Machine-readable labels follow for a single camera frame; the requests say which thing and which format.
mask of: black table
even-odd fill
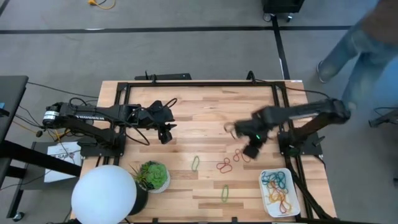
[[[4,182],[6,176],[20,179],[7,218],[14,218],[18,215],[17,208],[24,191],[24,189],[21,188],[21,184],[32,180],[33,176],[37,177],[37,174],[41,174],[42,171],[44,172],[45,168],[77,177],[80,175],[81,171],[80,166],[48,156],[48,145],[39,144],[43,147],[37,150],[35,149],[36,143],[34,143],[32,149],[28,149],[5,140],[12,120],[15,117],[18,106],[25,93],[27,81],[27,76],[0,76],[0,103],[4,103],[0,111],[1,114],[3,114],[0,116],[0,186]],[[11,161],[13,159],[27,164],[24,168],[11,166]],[[28,169],[28,164],[33,164],[35,166],[29,166],[31,169]]]

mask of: white paper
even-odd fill
[[[58,159],[62,159],[70,163],[75,163],[75,165],[81,166],[80,146],[77,144],[77,142],[63,142],[62,145],[65,149],[59,143],[56,146],[50,146],[47,150],[47,155],[56,157]],[[58,180],[65,180],[75,177],[73,175],[64,174],[54,170],[47,173],[48,171],[50,170],[49,169],[45,170],[46,174],[44,176],[45,183],[54,182]]]

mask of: white spherical lamp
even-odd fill
[[[105,165],[84,175],[72,193],[72,209],[82,224],[117,224],[131,212],[137,187],[121,167]]]

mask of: green succulent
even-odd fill
[[[166,180],[166,166],[163,164],[152,164],[148,167],[146,182],[151,183],[155,189],[161,188]]]

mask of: wooden tabletop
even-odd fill
[[[113,105],[117,83],[103,82],[98,106]],[[286,81],[286,85],[303,89],[301,82]],[[291,106],[307,103],[304,92],[288,90],[287,93]],[[169,188],[161,194],[149,194],[146,208],[128,219],[131,222],[151,222],[153,218],[159,218],[160,222],[230,222],[231,217],[237,217],[240,222],[294,220],[289,217],[269,216],[264,211],[259,189],[258,180],[262,170],[285,167],[277,142],[268,141],[255,161],[244,162],[241,158],[239,162],[234,162],[235,150],[241,149],[247,143],[247,139],[234,140],[223,129],[227,122],[250,118],[254,110],[265,105],[274,105],[271,88],[133,87],[129,103],[146,107],[155,100],[161,100],[164,104],[172,98],[178,99],[172,107],[176,120],[174,123],[177,124],[171,131],[173,140],[162,145],[157,139],[157,131],[143,130],[142,133],[147,136],[150,146],[127,141],[125,153],[120,158],[119,165],[129,172],[132,172],[129,165],[134,167],[152,160],[165,164],[171,175]],[[301,126],[307,121],[295,121],[295,126]],[[109,127],[109,123],[104,122],[96,122],[95,125],[101,128]],[[128,129],[127,133],[139,138],[133,129]],[[197,172],[191,170],[195,156],[200,158]],[[233,170],[221,174],[216,165],[225,157],[231,160]],[[302,156],[302,160],[309,191],[327,213],[335,216],[323,164],[313,156]],[[86,159],[81,176],[94,169],[96,161],[97,157]],[[225,184],[229,186],[229,199],[223,203],[221,191]],[[299,189],[297,194],[302,216],[305,217],[305,207]]]

